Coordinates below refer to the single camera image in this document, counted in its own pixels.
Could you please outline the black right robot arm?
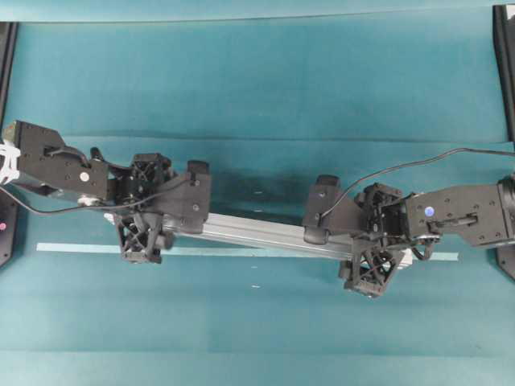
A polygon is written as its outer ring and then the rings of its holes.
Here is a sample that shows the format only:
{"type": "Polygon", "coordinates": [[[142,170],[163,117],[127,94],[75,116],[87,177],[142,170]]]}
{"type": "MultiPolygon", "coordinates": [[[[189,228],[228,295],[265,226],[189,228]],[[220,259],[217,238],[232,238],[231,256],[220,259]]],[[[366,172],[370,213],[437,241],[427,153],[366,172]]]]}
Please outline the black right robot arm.
{"type": "Polygon", "coordinates": [[[463,185],[401,196],[373,184],[355,198],[365,212],[365,230],[352,238],[352,258],[340,265],[344,288],[380,297],[406,253],[431,258],[445,234],[473,247],[514,242],[514,177],[486,185],[463,185]]]}

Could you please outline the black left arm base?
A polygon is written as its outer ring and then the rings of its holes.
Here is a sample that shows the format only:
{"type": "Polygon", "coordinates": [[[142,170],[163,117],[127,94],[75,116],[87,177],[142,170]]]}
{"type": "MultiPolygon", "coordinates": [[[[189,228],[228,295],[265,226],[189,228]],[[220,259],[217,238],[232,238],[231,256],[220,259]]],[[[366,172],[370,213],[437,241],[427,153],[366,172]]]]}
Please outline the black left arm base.
{"type": "Polygon", "coordinates": [[[0,265],[11,258],[16,231],[19,205],[6,193],[1,193],[0,203],[0,265]]]}

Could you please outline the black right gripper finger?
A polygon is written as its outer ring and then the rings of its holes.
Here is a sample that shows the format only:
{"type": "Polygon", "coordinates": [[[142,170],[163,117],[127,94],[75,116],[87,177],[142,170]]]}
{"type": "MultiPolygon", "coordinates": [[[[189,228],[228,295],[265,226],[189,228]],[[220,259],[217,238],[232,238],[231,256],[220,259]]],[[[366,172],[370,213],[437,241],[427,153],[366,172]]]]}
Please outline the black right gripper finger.
{"type": "Polygon", "coordinates": [[[412,197],[414,197],[413,192],[404,195],[396,187],[374,183],[356,195],[356,205],[367,213],[373,211],[401,213],[406,210],[405,201],[412,197]]]}
{"type": "Polygon", "coordinates": [[[339,278],[344,289],[367,298],[379,298],[386,291],[403,259],[399,251],[366,248],[340,263],[339,278]]]}

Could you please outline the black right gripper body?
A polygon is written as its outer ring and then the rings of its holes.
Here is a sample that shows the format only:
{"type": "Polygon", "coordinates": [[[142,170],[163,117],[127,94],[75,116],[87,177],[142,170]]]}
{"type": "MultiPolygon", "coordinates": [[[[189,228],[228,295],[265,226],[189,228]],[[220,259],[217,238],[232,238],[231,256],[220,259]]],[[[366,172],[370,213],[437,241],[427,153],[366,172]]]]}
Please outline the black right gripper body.
{"type": "Polygon", "coordinates": [[[353,237],[353,251],[368,249],[403,250],[410,247],[406,235],[406,200],[382,199],[378,202],[354,199],[364,212],[364,231],[353,237]]]}

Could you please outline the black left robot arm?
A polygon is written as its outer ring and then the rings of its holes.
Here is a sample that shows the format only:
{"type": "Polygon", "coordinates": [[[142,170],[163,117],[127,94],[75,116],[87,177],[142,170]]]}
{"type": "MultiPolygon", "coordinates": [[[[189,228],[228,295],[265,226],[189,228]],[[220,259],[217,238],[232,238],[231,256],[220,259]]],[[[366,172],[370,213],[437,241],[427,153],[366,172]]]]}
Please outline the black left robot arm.
{"type": "Polygon", "coordinates": [[[147,208],[171,179],[169,158],[136,154],[129,166],[119,166],[96,147],[85,155],[57,131],[25,121],[2,130],[1,158],[2,183],[105,213],[117,230],[125,261],[161,263],[170,237],[163,234],[163,216],[147,208]]]}

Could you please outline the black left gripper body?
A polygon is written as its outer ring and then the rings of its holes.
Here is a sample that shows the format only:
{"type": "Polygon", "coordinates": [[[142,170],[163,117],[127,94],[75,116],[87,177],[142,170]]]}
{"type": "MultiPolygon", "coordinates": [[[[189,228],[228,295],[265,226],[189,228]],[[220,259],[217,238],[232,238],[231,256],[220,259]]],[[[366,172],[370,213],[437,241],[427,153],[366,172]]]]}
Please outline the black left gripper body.
{"type": "Polygon", "coordinates": [[[111,162],[108,162],[107,165],[108,171],[113,175],[113,179],[109,181],[113,201],[122,209],[140,210],[144,205],[150,205],[152,200],[165,193],[165,191],[158,192],[158,189],[165,183],[157,187],[144,187],[132,176],[130,166],[119,166],[111,162]]]}

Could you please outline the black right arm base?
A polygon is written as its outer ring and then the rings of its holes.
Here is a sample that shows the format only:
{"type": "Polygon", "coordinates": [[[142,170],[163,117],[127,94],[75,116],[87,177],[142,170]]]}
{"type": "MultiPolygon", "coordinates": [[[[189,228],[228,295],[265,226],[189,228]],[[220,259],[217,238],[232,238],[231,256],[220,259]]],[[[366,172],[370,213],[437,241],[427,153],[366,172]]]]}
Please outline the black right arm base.
{"type": "Polygon", "coordinates": [[[499,273],[509,280],[515,280],[515,251],[514,245],[506,245],[488,250],[488,262],[499,273]]]}

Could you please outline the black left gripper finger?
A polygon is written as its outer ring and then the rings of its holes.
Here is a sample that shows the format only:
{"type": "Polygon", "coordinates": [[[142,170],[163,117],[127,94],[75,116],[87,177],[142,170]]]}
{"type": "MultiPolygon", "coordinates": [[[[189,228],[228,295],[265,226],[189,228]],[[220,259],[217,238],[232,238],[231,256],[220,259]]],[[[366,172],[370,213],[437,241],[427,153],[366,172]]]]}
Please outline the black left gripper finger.
{"type": "Polygon", "coordinates": [[[171,179],[171,160],[160,153],[136,154],[131,173],[144,187],[157,187],[171,179]]]}
{"type": "Polygon", "coordinates": [[[174,244],[174,233],[163,229],[163,215],[141,213],[114,216],[122,259],[133,264],[161,264],[161,251],[174,244]]]}

